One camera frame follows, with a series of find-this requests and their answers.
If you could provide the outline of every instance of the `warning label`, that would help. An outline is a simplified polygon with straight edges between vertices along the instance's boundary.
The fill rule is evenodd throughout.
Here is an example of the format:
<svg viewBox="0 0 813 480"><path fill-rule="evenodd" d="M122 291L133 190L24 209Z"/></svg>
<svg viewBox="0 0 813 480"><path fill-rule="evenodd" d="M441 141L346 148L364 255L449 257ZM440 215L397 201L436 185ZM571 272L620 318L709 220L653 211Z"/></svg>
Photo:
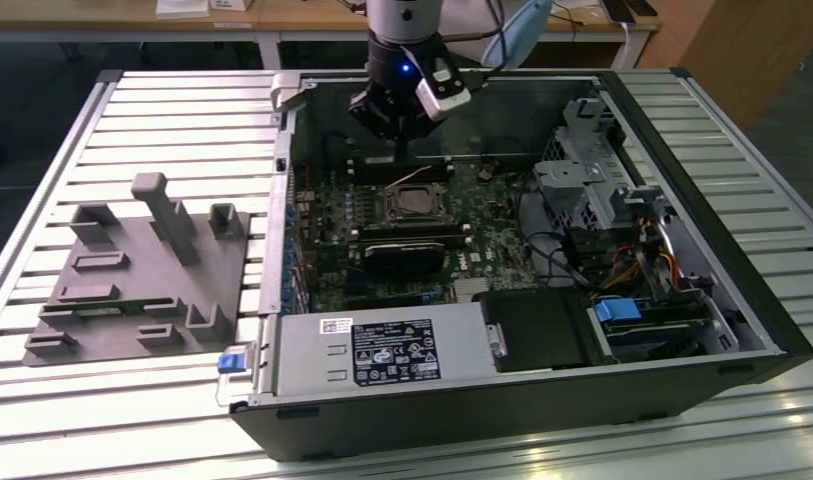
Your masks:
<svg viewBox="0 0 813 480"><path fill-rule="evenodd" d="M443 378L433 322L353 325L353 360L360 387Z"/></svg>

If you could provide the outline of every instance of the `cpu socket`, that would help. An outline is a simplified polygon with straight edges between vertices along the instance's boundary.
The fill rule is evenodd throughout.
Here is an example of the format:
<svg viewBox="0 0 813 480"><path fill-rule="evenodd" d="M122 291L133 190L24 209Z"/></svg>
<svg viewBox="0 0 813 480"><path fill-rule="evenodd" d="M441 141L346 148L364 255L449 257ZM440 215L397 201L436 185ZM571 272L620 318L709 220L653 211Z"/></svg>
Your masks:
<svg viewBox="0 0 813 480"><path fill-rule="evenodd" d="M387 221L392 224L447 223L451 218L439 184L401 185L385 190Z"/></svg>

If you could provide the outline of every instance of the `metal bracket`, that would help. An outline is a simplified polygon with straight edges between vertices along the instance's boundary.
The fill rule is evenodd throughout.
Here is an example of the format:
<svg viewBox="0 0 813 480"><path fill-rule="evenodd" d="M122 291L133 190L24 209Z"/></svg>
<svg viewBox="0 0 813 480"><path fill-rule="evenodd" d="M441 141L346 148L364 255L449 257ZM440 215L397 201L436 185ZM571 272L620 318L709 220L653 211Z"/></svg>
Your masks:
<svg viewBox="0 0 813 480"><path fill-rule="evenodd" d="M270 86L273 110L286 112L302 103L302 74L298 72L277 73Z"/></svg>

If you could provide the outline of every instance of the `metal grating table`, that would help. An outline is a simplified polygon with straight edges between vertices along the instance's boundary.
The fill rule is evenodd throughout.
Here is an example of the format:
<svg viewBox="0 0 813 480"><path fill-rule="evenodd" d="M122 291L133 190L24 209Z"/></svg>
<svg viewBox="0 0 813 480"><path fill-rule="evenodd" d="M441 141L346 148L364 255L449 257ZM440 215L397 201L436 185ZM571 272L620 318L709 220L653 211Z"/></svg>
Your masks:
<svg viewBox="0 0 813 480"><path fill-rule="evenodd" d="M623 79L813 343L812 212L693 80ZM130 72L97 85L0 257L0 478L813 478L813 361L679 418L282 465L216 402L217 354L20 366L76 205L145 214L128 188L141 171L166 173L190 212L230 201L253 214L238 340L254 336L270 81L253 71Z"/></svg>

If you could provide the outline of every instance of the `floor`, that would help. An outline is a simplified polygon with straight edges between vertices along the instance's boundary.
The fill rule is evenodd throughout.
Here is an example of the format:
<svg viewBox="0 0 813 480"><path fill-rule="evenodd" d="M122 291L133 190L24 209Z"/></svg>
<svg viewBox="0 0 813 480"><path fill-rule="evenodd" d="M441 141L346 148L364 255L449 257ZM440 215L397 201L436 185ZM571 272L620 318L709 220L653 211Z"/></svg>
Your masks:
<svg viewBox="0 0 813 480"><path fill-rule="evenodd" d="M361 66L361 46L337 57ZM69 61L54 44L0 44L0 249L102 69L212 70L260 68L254 45L86 44ZM329 52L289 45L289 67L345 66ZM813 54L748 135L813 206Z"/></svg>

